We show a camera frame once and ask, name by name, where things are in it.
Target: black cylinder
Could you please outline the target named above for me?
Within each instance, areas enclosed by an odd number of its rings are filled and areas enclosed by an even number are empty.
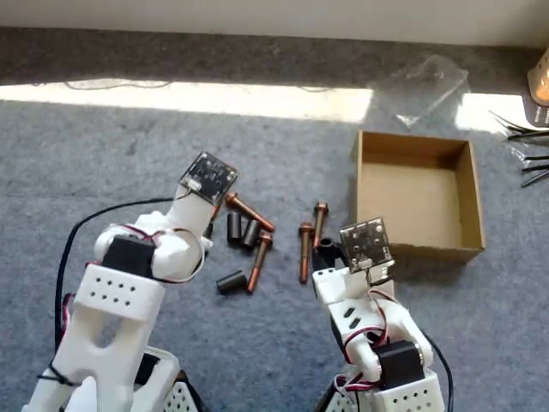
[[[239,212],[229,212],[226,216],[226,240],[236,245],[242,239],[242,215]]]
[[[335,258],[337,257],[337,249],[334,241],[331,238],[322,238],[317,247],[317,252],[322,260],[329,268],[335,267]]]
[[[229,294],[231,292],[236,292],[238,290],[246,289],[248,286],[248,280],[246,276],[242,274],[242,270],[237,270],[231,275],[222,277],[219,281],[215,282],[217,285],[217,290],[220,294]]]
[[[249,219],[244,235],[242,236],[242,247],[248,250],[254,250],[261,232],[261,223],[255,219]]]

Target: hole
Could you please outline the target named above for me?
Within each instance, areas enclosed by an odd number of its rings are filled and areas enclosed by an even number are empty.
[[[351,322],[351,324],[349,325],[349,329],[354,329],[357,327],[357,324],[359,324],[360,322],[360,318],[355,318],[354,321]]]
[[[347,311],[343,314],[343,318],[348,318],[351,316],[354,312],[354,307],[349,307]]]

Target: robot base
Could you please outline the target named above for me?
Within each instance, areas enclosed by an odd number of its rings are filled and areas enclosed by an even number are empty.
[[[318,403],[315,412],[442,412],[443,396],[437,374],[426,369],[425,378],[386,391],[357,392],[360,409],[333,385]]]

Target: open cardboard box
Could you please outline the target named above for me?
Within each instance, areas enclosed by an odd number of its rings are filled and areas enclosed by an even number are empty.
[[[391,252],[467,262],[486,247],[471,143],[361,131],[356,220],[382,216]]]

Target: screw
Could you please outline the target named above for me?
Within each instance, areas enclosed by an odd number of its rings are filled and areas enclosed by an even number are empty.
[[[259,215],[254,209],[252,209],[246,203],[242,202],[242,200],[240,200],[240,198],[238,197],[238,193],[228,193],[225,197],[225,202],[227,206],[233,206],[237,209],[240,209],[245,214],[247,214],[251,219],[255,219],[256,221],[259,221],[261,223],[261,226],[263,226],[263,228],[267,232],[275,231],[275,225],[273,225],[270,221],[265,219],[263,216]]]
[[[317,219],[315,221],[315,239],[312,242],[312,247],[318,247],[320,244],[320,238],[323,236],[324,218],[328,214],[328,204],[325,202],[317,202],[315,205],[315,215]]]
[[[259,250],[256,254],[256,261],[254,262],[254,267],[251,270],[250,280],[248,281],[247,292],[253,294],[256,289],[257,280],[259,279],[259,274],[261,273],[261,268],[263,266],[263,261],[265,260],[265,255],[267,254],[267,249],[273,244],[273,237],[269,233],[261,233],[259,235]]]
[[[309,246],[311,244],[311,235],[315,228],[308,222],[299,225],[299,237],[301,238],[301,260],[299,265],[299,283],[305,285],[309,277]]]
[[[217,217],[217,214],[220,213],[222,204],[223,204],[223,201],[221,201],[221,203],[218,203],[218,205],[214,207],[214,213],[212,213],[212,217],[210,218],[210,221],[214,221],[215,218]]]

